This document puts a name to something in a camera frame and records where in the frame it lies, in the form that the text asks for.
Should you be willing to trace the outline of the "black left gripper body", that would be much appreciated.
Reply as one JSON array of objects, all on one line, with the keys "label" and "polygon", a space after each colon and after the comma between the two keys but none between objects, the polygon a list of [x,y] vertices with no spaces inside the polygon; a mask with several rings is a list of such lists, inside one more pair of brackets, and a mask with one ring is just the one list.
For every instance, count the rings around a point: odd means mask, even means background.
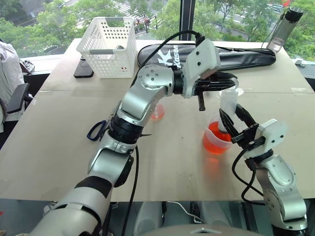
[{"label": "black left gripper body", "polygon": [[218,91],[217,72],[210,75],[206,79],[198,79],[193,89],[193,95],[197,96],[199,111],[205,111],[205,103],[203,92]]}]

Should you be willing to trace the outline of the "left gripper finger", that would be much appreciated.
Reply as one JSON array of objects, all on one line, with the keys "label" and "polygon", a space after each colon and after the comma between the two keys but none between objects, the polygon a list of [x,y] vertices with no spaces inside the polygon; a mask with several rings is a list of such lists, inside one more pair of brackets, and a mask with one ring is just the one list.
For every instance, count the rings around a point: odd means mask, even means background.
[{"label": "left gripper finger", "polygon": [[216,78],[218,82],[231,82],[238,85],[238,78],[227,72],[216,72]]},{"label": "left gripper finger", "polygon": [[222,91],[236,86],[234,82],[217,82],[208,85],[208,91]]}]

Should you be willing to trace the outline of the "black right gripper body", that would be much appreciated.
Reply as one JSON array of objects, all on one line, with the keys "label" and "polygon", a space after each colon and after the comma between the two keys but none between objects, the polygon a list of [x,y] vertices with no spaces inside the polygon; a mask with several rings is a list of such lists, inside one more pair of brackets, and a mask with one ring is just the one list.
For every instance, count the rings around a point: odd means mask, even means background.
[{"label": "black right gripper body", "polygon": [[263,145],[266,138],[263,136],[258,138],[255,137],[258,127],[259,124],[255,123],[239,133],[233,126],[230,133],[232,143],[237,143],[243,150],[253,150],[254,148]]}]

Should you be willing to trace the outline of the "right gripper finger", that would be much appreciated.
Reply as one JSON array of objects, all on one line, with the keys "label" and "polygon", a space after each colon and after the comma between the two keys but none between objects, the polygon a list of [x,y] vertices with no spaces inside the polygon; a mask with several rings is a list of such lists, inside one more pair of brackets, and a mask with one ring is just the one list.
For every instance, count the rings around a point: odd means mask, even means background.
[{"label": "right gripper finger", "polygon": [[235,127],[234,122],[230,118],[230,116],[222,109],[219,109],[220,122],[219,122],[219,130],[222,133],[228,133],[231,137],[235,136]]},{"label": "right gripper finger", "polygon": [[258,123],[253,119],[250,113],[240,104],[237,104],[235,114],[242,122],[245,123],[247,129],[256,130],[258,128]]}]

